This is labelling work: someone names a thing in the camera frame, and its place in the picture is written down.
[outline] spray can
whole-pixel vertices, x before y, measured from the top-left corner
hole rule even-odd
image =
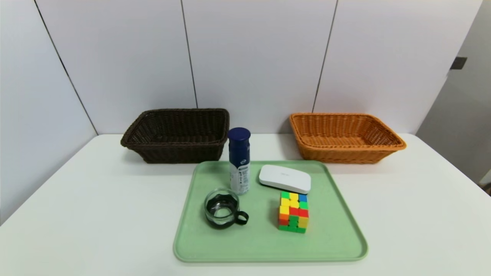
[[[230,161],[230,187],[236,194],[249,191],[250,178],[250,131],[233,128],[228,131],[228,152]]]

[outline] blue square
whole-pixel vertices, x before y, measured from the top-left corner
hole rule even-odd
[[[299,194],[299,201],[307,202],[307,196],[304,194]]]

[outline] tabletop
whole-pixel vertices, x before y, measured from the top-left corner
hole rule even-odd
[[[183,263],[172,246],[196,164],[149,165],[100,135],[0,227],[0,275],[489,275],[491,197],[400,136],[408,147],[378,164],[326,164],[369,245],[360,261]],[[253,161],[301,159],[289,134],[250,144]]]

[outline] blue bottle cap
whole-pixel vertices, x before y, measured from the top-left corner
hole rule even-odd
[[[250,138],[250,131],[247,128],[233,128],[227,134],[230,141],[246,141]]]

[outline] glass cup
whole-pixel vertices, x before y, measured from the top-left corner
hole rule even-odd
[[[234,223],[244,225],[249,220],[249,215],[239,210],[239,197],[226,188],[211,191],[206,196],[204,208],[206,219],[217,229],[230,227]]]

